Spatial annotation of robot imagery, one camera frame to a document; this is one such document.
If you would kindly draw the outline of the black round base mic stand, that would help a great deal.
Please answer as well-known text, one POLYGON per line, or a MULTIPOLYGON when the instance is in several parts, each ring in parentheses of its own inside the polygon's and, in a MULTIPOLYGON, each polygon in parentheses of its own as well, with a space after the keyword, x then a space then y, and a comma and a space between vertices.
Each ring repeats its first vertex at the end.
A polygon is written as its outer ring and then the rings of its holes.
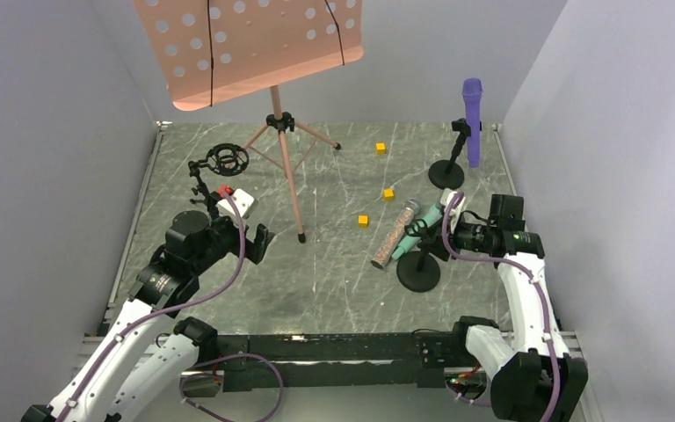
MULTIPOLYGON (((409 234, 410 224, 405 227, 409 234)), ((425 250, 425 244, 442 243, 439 223, 421 233, 417 251, 402 255, 396 264, 396 276, 400 283, 414 293, 426 293, 433 290, 440 281, 441 271, 436 257, 425 250)))

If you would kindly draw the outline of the teal green microphone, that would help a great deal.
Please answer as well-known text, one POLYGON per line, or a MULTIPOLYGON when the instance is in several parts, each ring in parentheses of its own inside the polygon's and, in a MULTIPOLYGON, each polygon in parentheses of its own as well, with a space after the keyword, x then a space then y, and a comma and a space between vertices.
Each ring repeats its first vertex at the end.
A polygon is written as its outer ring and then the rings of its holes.
POLYGON ((420 242, 421 233, 438 222, 441 219, 441 215, 442 206, 437 202, 428 209, 422 218, 413 220, 408 229, 409 234, 406 234, 399 242, 393 251, 391 258, 393 260, 398 260, 402 255, 411 251, 420 242))

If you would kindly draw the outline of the black desk mic stand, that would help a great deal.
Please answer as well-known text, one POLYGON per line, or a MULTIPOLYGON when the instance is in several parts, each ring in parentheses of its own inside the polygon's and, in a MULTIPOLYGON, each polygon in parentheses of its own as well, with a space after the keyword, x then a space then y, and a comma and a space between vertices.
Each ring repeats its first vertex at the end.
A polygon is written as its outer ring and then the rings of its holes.
POLYGON ((458 189, 464 182, 465 174, 463 169, 456 163, 467 138, 471 134, 471 129, 465 118, 453 120, 451 128, 456 132, 457 138, 447 160, 439 160, 433 163, 428 170, 428 178, 431 183, 439 189, 458 189))

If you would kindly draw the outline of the purple microphone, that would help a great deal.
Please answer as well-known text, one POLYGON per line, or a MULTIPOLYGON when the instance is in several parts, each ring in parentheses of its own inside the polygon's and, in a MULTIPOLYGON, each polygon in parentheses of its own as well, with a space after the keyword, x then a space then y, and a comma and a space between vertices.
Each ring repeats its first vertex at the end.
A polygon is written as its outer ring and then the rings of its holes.
POLYGON ((467 139, 468 165, 478 168, 481 161, 481 100, 483 85, 479 78, 471 77, 463 82, 461 95, 465 105, 465 118, 470 127, 467 139))

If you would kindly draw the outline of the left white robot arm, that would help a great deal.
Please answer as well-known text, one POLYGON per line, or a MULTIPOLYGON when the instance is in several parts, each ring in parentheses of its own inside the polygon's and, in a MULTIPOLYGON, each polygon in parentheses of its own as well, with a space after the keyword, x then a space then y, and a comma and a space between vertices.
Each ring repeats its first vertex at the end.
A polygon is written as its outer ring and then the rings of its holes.
POLYGON ((195 364, 214 360, 218 332, 187 317, 175 320, 200 288, 200 275, 228 254, 258 264, 274 234, 226 215, 176 215, 165 240, 136 276, 100 345, 49 404, 33 404, 24 421, 133 421, 164 386, 195 364))

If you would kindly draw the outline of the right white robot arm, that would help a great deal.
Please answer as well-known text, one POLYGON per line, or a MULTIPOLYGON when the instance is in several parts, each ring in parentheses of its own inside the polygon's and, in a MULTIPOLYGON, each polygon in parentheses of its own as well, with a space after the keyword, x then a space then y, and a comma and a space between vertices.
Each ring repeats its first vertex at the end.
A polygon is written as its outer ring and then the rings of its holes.
POLYGON ((458 325, 462 348, 487 375, 494 415, 507 421, 568 421, 588 381, 585 359, 565 344, 546 283, 541 237, 526 228, 524 200, 495 194, 487 217, 464 222, 465 195, 446 189, 440 204, 440 245, 451 257, 491 263, 510 310, 506 337, 485 318, 465 316, 458 325))

